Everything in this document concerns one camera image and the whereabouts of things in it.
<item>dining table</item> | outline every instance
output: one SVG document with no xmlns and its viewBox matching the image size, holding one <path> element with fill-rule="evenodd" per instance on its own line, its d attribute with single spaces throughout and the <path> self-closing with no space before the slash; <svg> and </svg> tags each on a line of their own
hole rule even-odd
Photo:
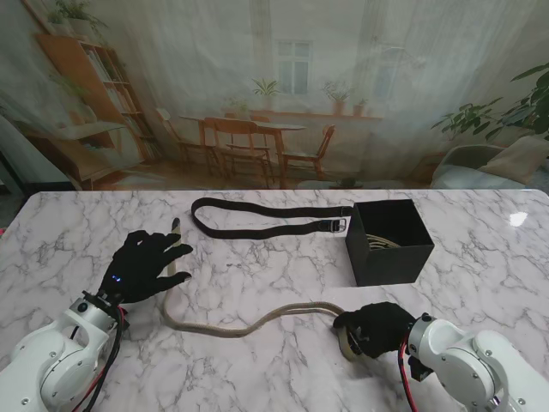
<svg viewBox="0 0 549 412">
<path fill-rule="evenodd" d="M 204 147 L 204 150 L 206 150 L 206 122 L 204 122 L 204 118 L 198 118 L 198 117 L 192 117 L 192 116 L 184 116 L 180 115 L 180 118 L 184 118 L 186 120 L 194 120 L 198 123 L 198 132 L 200 135 L 200 144 Z M 257 125 L 257 133 L 265 135 L 265 136 L 272 136 L 274 138 L 274 145 L 276 147 L 276 157 L 278 159 L 278 165 L 280 170 L 280 185 L 281 189 L 287 188 L 287 182 L 286 182 L 286 170 L 283 167 L 284 165 L 284 140 L 282 139 L 282 132 L 283 131 L 297 131 L 297 130 L 304 130 L 306 129 L 305 126 L 301 126 L 298 124 L 278 124 L 278 123 L 270 123 L 270 122 L 255 122 L 250 120 L 252 123 L 255 123 Z M 208 164 L 208 171 L 211 173 L 210 165 L 209 165 L 209 159 L 208 155 L 206 154 L 206 162 Z"/>
<path fill-rule="evenodd" d="M 359 288 L 345 232 L 213 239 L 190 213 L 202 197 L 278 209 L 411 199 L 435 248 L 414 283 Z M 196 215 L 219 229 L 285 222 L 212 207 Z M 236 329 L 285 304 L 323 300 L 354 311 L 390 301 L 414 317 L 428 312 L 463 330 L 495 330 L 549 379 L 549 197 L 532 190 L 35 194 L 0 239 L 0 372 L 25 335 L 58 318 L 82 290 L 98 290 L 128 233 L 168 233 L 175 217 L 181 241 L 193 248 L 176 260 L 176 270 L 192 277 L 167 302 L 178 321 Z M 161 315 L 163 299 L 125 307 L 130 327 L 93 412 L 410 410 L 396 352 L 348 361 L 331 316 L 285 316 L 248 336 L 220 338 L 171 329 Z M 435 373 L 409 385 L 421 412 L 465 410 Z"/>
</svg>

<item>red wire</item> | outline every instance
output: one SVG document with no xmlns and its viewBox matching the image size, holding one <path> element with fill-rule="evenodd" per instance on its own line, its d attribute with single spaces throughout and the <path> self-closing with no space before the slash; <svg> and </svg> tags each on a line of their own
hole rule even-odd
<svg viewBox="0 0 549 412">
<path fill-rule="evenodd" d="M 408 383 L 408 378 L 406 376 L 406 369 L 404 368 L 404 350 L 406 349 L 406 342 L 408 340 L 408 336 L 402 341 L 401 348 L 398 351 L 398 358 L 399 358 L 399 368 L 401 369 L 401 376 L 402 376 L 402 384 L 404 385 L 404 391 L 406 392 L 406 398 L 408 400 L 408 403 L 410 404 L 410 409 L 412 412 L 418 412 L 418 408 L 415 406 L 415 402 L 412 398 L 412 392 L 410 391 L 410 384 Z"/>
<path fill-rule="evenodd" d="M 122 308 L 120 306 L 118 306 L 118 310 L 120 311 L 120 322 L 122 323 L 122 325 L 124 325 L 124 311 L 122 310 Z M 89 394 L 92 393 L 92 391 L 94 390 L 94 387 L 99 382 L 99 380 L 101 378 L 101 375 L 103 374 L 104 371 L 105 371 L 105 368 L 103 367 L 103 369 L 101 369 L 100 374 L 95 377 L 94 381 L 92 382 L 90 387 L 87 389 L 86 395 L 84 395 L 82 400 L 75 406 L 74 409 L 72 409 L 72 412 L 76 412 L 78 410 L 78 408 L 80 408 L 80 406 L 84 403 L 86 398 L 89 397 Z"/>
</svg>

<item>printed backdrop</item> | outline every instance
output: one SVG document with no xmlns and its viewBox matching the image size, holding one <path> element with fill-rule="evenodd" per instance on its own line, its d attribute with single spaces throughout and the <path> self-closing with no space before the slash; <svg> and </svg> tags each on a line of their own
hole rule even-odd
<svg viewBox="0 0 549 412">
<path fill-rule="evenodd" d="M 0 149 L 28 183 L 478 187 L 479 159 L 547 136 L 543 0 L 0 9 Z M 498 149 L 487 157 L 486 145 Z M 466 154 L 444 159 L 452 149 Z M 503 172 L 486 185 L 524 187 L 543 159 L 523 179 Z M 450 166 L 452 179 L 439 179 Z"/>
</svg>

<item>windowsill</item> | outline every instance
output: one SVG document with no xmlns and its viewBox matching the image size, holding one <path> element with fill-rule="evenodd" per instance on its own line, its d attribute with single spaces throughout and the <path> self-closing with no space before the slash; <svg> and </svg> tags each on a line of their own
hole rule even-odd
<svg viewBox="0 0 549 412">
<path fill-rule="evenodd" d="M 360 120 L 382 120 L 374 116 L 353 116 L 352 114 L 313 113 L 313 112 L 275 112 L 272 110 L 250 110 L 252 114 L 271 116 L 291 116 L 295 118 L 354 118 Z"/>
</svg>

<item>black box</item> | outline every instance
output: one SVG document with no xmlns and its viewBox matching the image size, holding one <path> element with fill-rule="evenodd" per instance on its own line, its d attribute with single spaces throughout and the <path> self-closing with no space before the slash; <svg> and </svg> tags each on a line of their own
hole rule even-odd
<svg viewBox="0 0 549 412">
<path fill-rule="evenodd" d="M 367 233 L 399 247 L 371 249 Z M 358 286 L 414 283 L 435 247 L 410 199 L 355 203 L 345 244 Z"/>
</svg>

